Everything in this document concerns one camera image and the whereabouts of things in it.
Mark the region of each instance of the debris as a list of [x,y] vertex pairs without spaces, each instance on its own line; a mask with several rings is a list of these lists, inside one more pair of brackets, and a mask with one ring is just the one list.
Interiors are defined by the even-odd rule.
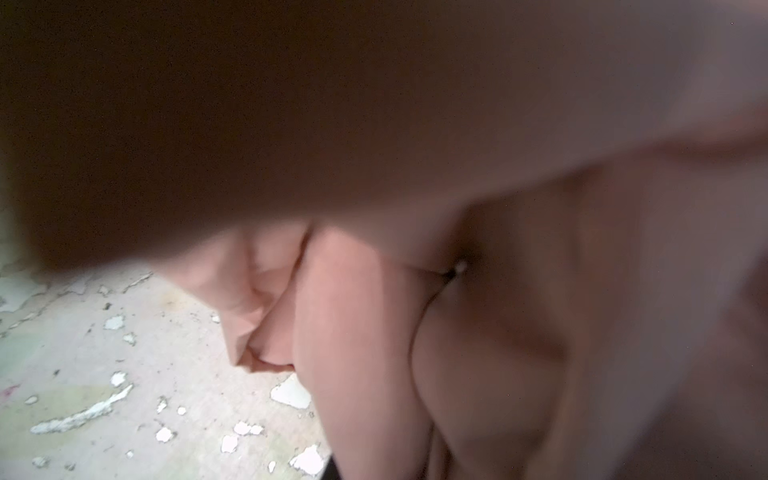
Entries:
[[104,322],[105,330],[119,330],[124,326],[125,326],[125,316],[123,315],[111,316]]
[[0,392],[0,401],[4,402],[5,400],[11,398],[11,395],[13,395],[13,392],[15,392],[16,389],[20,386],[22,386],[22,384],[17,383],[16,385],[11,385],[7,389]]
[[48,291],[48,286],[35,282],[30,273],[26,270],[0,277],[0,312],[15,312],[33,296]]
[[129,283],[128,286],[123,288],[123,293],[126,293],[128,290],[132,289],[136,285],[140,285],[146,282],[152,277],[152,274],[153,274],[152,272],[145,273],[144,275],[140,276],[137,280],[134,280],[133,282]]
[[37,468],[47,468],[50,461],[51,459],[48,457],[34,457],[32,459],[32,464]]
[[234,453],[237,450],[237,437],[225,435],[221,439],[221,453]]
[[162,429],[157,430],[157,433],[154,434],[154,437],[160,443],[168,443],[168,441],[175,436],[176,432],[172,432],[168,427],[163,427]]
[[270,392],[270,398],[295,409],[307,409],[312,402],[312,396],[299,383],[299,377],[296,376],[296,373],[291,373],[285,382],[273,388]]
[[88,281],[93,275],[93,272],[86,272],[76,276],[72,282],[65,287],[64,293],[84,294],[85,290],[88,288]]
[[112,374],[112,378],[109,379],[109,383],[112,386],[120,386],[125,383],[126,377],[128,377],[126,372],[115,372]]
[[261,432],[264,431],[264,427],[256,424],[248,425],[245,422],[238,422],[233,430],[238,435],[261,435]]
[[317,446],[312,445],[307,447],[303,452],[290,459],[288,465],[294,467],[296,470],[301,470],[308,475],[317,475],[323,470],[325,462],[323,458],[317,453]]
[[125,335],[123,335],[123,341],[130,346],[136,346],[136,334],[133,332],[126,333]]
[[82,412],[75,413],[74,415],[70,415],[64,419],[52,419],[48,420],[47,422],[38,423],[29,429],[29,432],[36,435],[40,435],[42,433],[62,433],[68,432],[78,427],[82,427],[93,419],[111,413],[112,404],[124,399],[133,388],[133,384],[130,384],[120,392],[115,393],[113,396],[102,402],[95,403],[90,408],[83,410]]
[[157,399],[157,413],[162,412],[168,407],[168,399],[164,396],[161,396],[159,399]]

